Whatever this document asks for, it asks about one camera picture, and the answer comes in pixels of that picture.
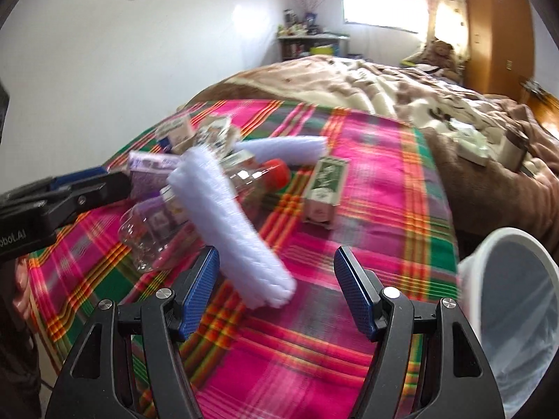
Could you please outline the brown beige bed blanket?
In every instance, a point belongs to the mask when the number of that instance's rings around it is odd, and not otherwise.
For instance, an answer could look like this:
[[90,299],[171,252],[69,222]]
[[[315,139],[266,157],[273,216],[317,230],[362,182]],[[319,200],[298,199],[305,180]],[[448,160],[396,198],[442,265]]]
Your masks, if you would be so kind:
[[[416,68],[318,55],[243,71],[205,88],[190,103],[210,100],[291,100],[413,125],[431,150],[458,231],[487,236],[501,227],[515,227],[550,252],[558,250],[558,142],[529,107],[507,96],[482,95]],[[473,125],[486,137],[486,167],[457,155],[451,118]],[[517,172],[498,162],[508,126],[529,138]]]

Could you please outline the wooden wardrobe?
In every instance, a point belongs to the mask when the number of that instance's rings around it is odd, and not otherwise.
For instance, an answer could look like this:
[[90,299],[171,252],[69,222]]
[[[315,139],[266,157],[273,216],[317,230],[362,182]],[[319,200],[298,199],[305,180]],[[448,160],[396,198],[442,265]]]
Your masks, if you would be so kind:
[[466,0],[470,59],[464,85],[520,100],[535,70],[535,35],[528,0]]

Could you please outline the white foam sleeve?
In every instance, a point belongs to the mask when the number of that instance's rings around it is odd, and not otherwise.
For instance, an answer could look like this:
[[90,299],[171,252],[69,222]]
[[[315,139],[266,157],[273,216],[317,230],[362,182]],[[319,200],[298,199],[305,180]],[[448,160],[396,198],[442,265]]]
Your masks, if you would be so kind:
[[235,151],[247,150],[259,164],[280,159],[288,166],[310,166],[329,152],[326,136],[296,135],[238,141]]
[[182,154],[168,184],[199,212],[193,219],[199,236],[217,249],[222,274],[247,307],[281,308],[291,301],[296,279],[255,230],[208,148],[195,146]]

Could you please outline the purple milk drink carton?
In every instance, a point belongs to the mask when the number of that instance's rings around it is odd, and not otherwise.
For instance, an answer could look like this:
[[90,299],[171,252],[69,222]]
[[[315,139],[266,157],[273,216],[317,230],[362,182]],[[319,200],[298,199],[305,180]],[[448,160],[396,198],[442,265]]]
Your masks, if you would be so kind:
[[167,178],[176,169],[180,156],[168,153],[139,152],[128,154],[127,172],[131,182],[130,197],[143,200],[156,195],[167,185]]

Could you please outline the patterned window curtain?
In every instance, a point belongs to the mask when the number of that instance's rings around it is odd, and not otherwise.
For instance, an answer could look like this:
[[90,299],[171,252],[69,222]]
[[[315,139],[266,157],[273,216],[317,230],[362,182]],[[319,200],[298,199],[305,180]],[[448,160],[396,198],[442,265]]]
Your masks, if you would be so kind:
[[467,0],[426,0],[428,22],[426,42],[451,44],[460,63],[468,61],[469,25]]

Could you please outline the clear bottle red cap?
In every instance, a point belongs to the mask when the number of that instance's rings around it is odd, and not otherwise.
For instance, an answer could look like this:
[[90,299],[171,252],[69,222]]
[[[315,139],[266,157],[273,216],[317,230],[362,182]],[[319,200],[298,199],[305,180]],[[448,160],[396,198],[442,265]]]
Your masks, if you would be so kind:
[[[279,158],[259,163],[242,150],[220,161],[235,199],[250,218],[258,213],[264,196],[280,191],[291,177]],[[170,186],[136,203],[122,217],[118,236],[131,250],[133,265],[141,272],[170,271],[201,246],[193,219],[194,206],[182,203]]]

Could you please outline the green white small carton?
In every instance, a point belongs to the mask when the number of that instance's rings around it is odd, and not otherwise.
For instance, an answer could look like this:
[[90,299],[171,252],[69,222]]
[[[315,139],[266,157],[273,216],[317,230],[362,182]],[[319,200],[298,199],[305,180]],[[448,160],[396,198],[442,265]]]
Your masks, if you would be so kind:
[[306,185],[302,200],[302,218],[328,230],[334,228],[350,167],[348,159],[321,157]]

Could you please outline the small cluttered shelf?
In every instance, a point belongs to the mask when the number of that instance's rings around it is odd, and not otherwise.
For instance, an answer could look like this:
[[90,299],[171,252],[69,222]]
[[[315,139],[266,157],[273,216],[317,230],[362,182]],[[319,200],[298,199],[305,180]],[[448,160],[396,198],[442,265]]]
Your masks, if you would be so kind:
[[285,9],[283,17],[277,33],[282,61],[313,55],[348,56],[350,36],[322,28],[317,24],[316,13],[306,12],[300,19],[292,9]]

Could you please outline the patterned paper bag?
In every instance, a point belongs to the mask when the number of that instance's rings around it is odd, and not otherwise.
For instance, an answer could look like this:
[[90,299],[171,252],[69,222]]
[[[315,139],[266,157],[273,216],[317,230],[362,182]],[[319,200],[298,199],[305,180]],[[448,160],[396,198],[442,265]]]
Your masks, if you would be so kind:
[[204,146],[222,159],[240,139],[240,128],[232,123],[230,116],[206,116],[195,132],[193,145]]

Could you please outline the brown teddy bear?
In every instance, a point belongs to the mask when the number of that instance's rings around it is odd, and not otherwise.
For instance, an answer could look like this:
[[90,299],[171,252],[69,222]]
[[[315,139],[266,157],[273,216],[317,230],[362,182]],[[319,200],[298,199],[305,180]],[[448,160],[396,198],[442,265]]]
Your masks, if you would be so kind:
[[459,73],[458,57],[452,44],[435,39],[423,51],[417,64],[427,64],[436,68],[434,72],[438,77],[443,77],[459,82],[462,75]]

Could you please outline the wooden headboard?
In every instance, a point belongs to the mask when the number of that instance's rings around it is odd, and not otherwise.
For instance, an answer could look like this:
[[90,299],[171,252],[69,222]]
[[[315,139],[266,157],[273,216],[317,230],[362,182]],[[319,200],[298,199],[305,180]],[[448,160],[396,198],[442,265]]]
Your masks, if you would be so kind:
[[558,98],[533,80],[524,80],[521,86],[521,102],[531,109],[533,117],[546,132],[559,139]]

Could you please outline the pink plaid tablecloth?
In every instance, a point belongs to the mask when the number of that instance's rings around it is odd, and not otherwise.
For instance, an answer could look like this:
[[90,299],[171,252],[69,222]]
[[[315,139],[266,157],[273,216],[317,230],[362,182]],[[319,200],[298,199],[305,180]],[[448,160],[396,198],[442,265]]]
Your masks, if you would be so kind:
[[219,284],[198,330],[180,349],[209,418],[344,418],[373,348],[350,316],[334,277],[334,253],[415,300],[455,296],[451,214],[426,138],[407,123],[349,109],[278,100],[221,100],[186,110],[193,125],[227,116],[244,139],[324,136],[349,163],[332,229],[305,223],[309,167],[248,207],[234,229],[193,190],[203,239],[220,251]]

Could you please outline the brown white thermos mug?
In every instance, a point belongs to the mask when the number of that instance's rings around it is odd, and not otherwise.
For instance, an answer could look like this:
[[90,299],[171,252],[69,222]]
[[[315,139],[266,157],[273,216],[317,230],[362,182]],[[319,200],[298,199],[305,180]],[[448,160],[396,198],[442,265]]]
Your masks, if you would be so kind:
[[508,126],[503,134],[498,162],[512,172],[520,170],[528,151],[529,138],[519,129]]

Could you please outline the white tissue pack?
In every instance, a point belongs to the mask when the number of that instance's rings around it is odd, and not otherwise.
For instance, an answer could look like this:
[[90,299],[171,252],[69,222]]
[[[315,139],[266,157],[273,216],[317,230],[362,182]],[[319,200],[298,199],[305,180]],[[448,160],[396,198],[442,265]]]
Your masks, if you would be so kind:
[[473,125],[451,118],[450,137],[455,141],[457,155],[473,164],[486,167],[490,158],[490,151],[486,137]]

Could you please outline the white yogurt cup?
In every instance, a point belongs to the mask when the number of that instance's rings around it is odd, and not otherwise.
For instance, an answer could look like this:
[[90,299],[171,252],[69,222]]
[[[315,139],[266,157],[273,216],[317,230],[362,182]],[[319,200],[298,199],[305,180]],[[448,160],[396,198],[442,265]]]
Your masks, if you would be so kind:
[[172,152],[194,135],[189,115],[176,116],[155,129],[155,140],[163,152]]

